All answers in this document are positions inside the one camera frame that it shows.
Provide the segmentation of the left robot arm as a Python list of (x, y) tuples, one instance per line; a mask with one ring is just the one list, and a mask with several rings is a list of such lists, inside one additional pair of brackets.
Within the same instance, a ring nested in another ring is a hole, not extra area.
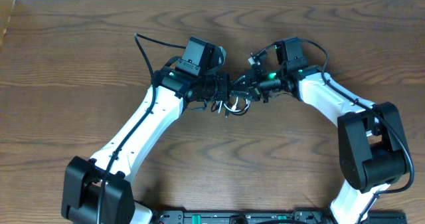
[(191, 102), (224, 97), (226, 52), (196, 37), (159, 70), (147, 62), (151, 86), (121, 130), (90, 159), (74, 157), (64, 174), (61, 215), (73, 223), (149, 223), (153, 211), (132, 185), (155, 143)]

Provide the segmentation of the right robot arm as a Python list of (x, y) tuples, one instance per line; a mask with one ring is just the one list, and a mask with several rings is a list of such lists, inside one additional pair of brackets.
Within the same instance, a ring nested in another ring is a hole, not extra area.
[(280, 68), (267, 71), (267, 50), (249, 58), (251, 68), (230, 83), (230, 95), (267, 102), (271, 93), (284, 91), (313, 106), (337, 127), (339, 165), (345, 178), (322, 223), (362, 223), (382, 195), (402, 193), (415, 178), (414, 164), (398, 108), (375, 104), (353, 94), (325, 71), (310, 66), (303, 52), (305, 39), (272, 43)]

